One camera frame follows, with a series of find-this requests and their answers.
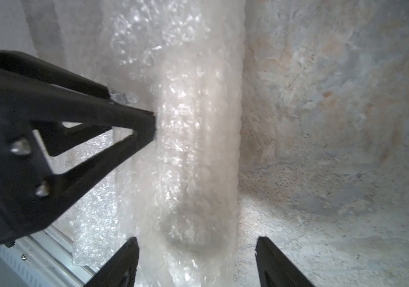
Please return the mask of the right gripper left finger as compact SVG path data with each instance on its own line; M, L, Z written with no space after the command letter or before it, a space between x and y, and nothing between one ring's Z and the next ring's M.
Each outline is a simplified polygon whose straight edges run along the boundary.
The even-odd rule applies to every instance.
M131 237L85 287L134 287L139 257L138 241Z

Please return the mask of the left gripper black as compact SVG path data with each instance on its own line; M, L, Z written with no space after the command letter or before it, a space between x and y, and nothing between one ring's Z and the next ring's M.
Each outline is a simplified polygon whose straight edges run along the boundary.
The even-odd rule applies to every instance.
M31 124L0 122L0 245L47 227L153 139L154 130L133 131L69 171L47 177L50 169ZM50 195L39 197L44 180Z

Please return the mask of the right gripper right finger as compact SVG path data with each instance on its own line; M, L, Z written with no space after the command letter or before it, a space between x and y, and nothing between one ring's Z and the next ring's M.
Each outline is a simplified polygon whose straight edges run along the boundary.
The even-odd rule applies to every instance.
M268 237L258 238L255 252L262 287L314 287Z

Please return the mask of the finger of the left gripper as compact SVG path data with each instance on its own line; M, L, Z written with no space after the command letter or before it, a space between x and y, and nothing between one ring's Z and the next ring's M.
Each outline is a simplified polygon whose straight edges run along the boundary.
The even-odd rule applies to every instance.
M0 107L18 119L131 129L146 143L156 132L152 112L118 104L107 87L19 51L0 50Z

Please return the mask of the clear bubble wrap sheet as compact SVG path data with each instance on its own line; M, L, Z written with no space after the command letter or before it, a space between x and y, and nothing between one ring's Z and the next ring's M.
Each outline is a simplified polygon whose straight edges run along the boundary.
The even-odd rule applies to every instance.
M138 287L231 287L244 1L23 1L38 56L156 116L154 141L56 226L75 265L136 237Z

